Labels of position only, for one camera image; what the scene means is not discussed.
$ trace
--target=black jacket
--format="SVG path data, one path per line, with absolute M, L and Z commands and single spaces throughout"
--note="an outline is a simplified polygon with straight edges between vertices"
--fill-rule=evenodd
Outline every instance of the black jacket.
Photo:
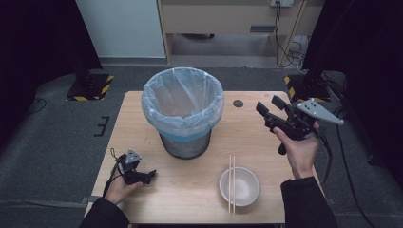
M 288 180 L 281 185 L 287 228 L 334 228 L 330 210 L 315 178 Z M 92 205 L 80 227 L 126 228 L 129 220 L 113 203 L 99 198 Z

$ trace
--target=trash can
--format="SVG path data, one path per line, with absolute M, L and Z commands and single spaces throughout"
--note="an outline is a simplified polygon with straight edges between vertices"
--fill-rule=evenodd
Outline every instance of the trash can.
M 204 153 L 223 107 L 220 82 L 199 69 L 174 67 L 144 85 L 143 113 L 159 132 L 165 150 L 178 159 Z

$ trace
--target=small black dot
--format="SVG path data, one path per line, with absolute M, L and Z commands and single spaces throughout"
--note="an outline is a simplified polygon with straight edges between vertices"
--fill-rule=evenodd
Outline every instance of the small black dot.
M 241 100 L 235 100 L 232 105 L 235 107 L 243 107 L 243 102 Z

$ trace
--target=left hand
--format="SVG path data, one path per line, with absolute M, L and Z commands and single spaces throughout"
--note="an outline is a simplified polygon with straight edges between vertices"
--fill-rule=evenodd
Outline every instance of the left hand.
M 118 169 L 115 170 L 113 178 L 120 176 Z M 142 182 L 136 182 L 131 185 L 125 184 L 125 180 L 122 176 L 117 177 L 111 182 L 107 192 L 105 194 L 105 199 L 117 205 L 126 199 L 132 192 L 143 186 Z

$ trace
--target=wooden chopsticks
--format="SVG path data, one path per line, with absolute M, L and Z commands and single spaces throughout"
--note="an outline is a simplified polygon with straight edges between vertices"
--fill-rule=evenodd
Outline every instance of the wooden chopsticks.
M 236 196 L 235 155 L 230 155 L 229 156 L 229 168 L 228 168 L 228 213 L 229 214 L 231 214 L 231 203 L 232 203 L 232 208 L 233 208 L 232 214 L 235 214 L 235 196 Z

